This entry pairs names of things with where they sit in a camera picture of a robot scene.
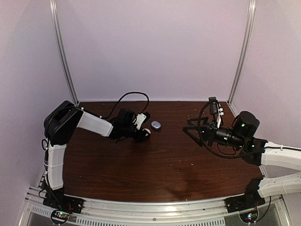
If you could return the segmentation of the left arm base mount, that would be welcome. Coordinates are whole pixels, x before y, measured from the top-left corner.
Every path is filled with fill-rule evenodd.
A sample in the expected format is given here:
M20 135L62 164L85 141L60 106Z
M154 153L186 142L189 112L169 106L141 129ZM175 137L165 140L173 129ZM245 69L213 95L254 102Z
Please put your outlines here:
M54 198L45 197L43 205L53 208L50 213L50 220L55 225L65 224L71 220L75 215L82 212L84 200L71 196L65 196L61 202Z

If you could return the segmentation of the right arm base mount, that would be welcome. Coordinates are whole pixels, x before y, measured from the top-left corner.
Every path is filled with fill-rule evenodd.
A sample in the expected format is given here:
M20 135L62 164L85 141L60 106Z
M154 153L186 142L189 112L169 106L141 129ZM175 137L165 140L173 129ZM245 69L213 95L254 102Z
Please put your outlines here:
M264 205L265 199L252 194L244 194L225 199L228 213L238 212L242 222L253 224L259 219L258 207Z

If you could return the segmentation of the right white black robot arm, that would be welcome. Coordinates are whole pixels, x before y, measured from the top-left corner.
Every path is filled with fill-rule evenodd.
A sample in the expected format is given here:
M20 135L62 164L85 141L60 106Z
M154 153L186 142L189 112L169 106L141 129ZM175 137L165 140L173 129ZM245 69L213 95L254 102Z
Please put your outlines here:
M222 118L209 121L207 117L188 119L183 132L200 147L223 159L242 159L256 166L279 166L297 173L276 178L255 178L246 187L241 204L250 208L259 199L269 196L298 193L301 190L301 150L265 139L255 138L259 120L242 111L231 127L222 124Z

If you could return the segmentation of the purple earbud charging case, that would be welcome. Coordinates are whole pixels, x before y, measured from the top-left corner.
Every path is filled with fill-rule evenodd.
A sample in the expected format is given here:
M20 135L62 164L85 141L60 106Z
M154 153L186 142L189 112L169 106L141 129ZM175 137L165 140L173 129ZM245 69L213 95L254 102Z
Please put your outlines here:
M153 130L161 130L162 125L158 121L152 121L151 122L151 127L152 127Z

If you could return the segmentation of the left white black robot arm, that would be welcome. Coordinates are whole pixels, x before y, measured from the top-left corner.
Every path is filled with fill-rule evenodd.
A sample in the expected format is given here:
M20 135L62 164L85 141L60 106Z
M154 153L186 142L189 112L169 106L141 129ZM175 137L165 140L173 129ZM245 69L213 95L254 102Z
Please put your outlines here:
M42 148L46 171L46 190L49 201L57 209L67 206L68 200L63 191L64 153L76 129L84 129L115 141L132 138L139 143L146 140L151 132L143 124L150 118L146 111L136 114L122 108L111 120L75 106L70 101L61 103L44 120Z

